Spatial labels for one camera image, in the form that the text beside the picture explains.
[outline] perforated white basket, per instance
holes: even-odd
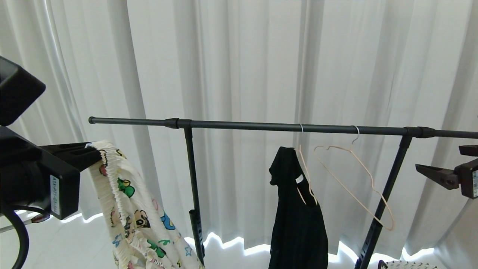
[[[379,269],[440,269],[437,266],[423,262],[409,262],[404,260],[394,260],[391,262],[379,262]]]

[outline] black shirt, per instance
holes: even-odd
[[[326,269],[328,240],[322,211],[309,193],[308,181],[295,181],[301,175],[305,178],[295,150],[280,147],[269,172],[279,193],[269,269]]]

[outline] green cartoon character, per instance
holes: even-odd
[[[118,189],[124,194],[126,194],[126,196],[128,196],[129,198],[131,198],[134,194],[134,188],[130,184],[131,182],[129,180],[121,180],[120,178],[118,178]]]
[[[151,245],[149,248],[156,251],[156,254],[158,254],[158,257],[164,258],[166,256],[166,251],[164,251],[162,248],[158,247],[156,243],[148,239],[148,243]]]

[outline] white garment with cartoon print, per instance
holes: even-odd
[[[193,249],[152,198],[124,154],[107,141],[87,146],[94,147],[102,156],[90,172],[118,268],[203,269]]]

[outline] white floor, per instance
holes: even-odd
[[[9,225],[3,217],[0,226]],[[111,243],[102,217],[85,223],[78,217],[68,223],[56,219],[28,226],[30,252],[24,269],[116,269],[111,252]],[[0,235],[0,269],[10,269],[18,253],[18,239],[14,231]],[[354,268],[354,253],[342,246],[337,256],[329,255],[329,269]],[[269,264],[267,246],[258,246],[244,251],[238,238],[222,244],[211,235],[206,246],[205,264],[208,269],[266,269]],[[377,268],[380,255],[369,268]],[[428,262],[446,269],[435,257],[433,250],[422,251],[402,259]]]

